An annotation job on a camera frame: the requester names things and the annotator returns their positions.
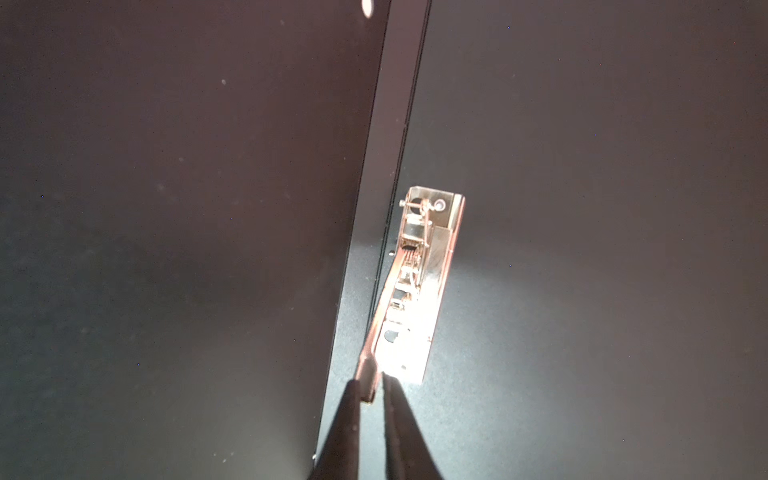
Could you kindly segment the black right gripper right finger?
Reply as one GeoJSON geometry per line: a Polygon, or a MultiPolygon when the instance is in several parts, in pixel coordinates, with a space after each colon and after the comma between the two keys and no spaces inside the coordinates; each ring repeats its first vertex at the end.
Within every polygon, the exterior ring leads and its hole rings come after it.
{"type": "Polygon", "coordinates": [[[397,378],[382,375],[386,475],[389,480],[442,480],[397,378]]]}

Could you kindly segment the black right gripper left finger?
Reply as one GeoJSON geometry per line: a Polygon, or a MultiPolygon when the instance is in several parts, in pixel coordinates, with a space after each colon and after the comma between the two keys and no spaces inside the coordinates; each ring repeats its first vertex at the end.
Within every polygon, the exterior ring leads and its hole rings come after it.
{"type": "Polygon", "coordinates": [[[349,380],[309,480],[358,479],[360,396],[360,382],[349,380]]]}

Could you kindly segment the metal folder clip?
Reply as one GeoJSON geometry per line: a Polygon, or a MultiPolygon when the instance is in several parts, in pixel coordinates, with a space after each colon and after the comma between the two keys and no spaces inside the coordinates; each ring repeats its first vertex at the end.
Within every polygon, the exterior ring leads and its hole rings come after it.
{"type": "Polygon", "coordinates": [[[384,374],[423,382],[465,208],[458,193],[411,187],[354,379],[371,403],[384,374]]]}

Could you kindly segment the black file folder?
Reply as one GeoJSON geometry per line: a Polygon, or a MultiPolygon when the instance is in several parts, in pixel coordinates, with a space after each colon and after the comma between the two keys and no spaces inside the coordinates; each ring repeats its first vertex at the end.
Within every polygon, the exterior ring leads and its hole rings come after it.
{"type": "Polygon", "coordinates": [[[446,479],[767,475],[763,1],[5,1],[1,475],[304,479],[413,185],[446,479]]]}

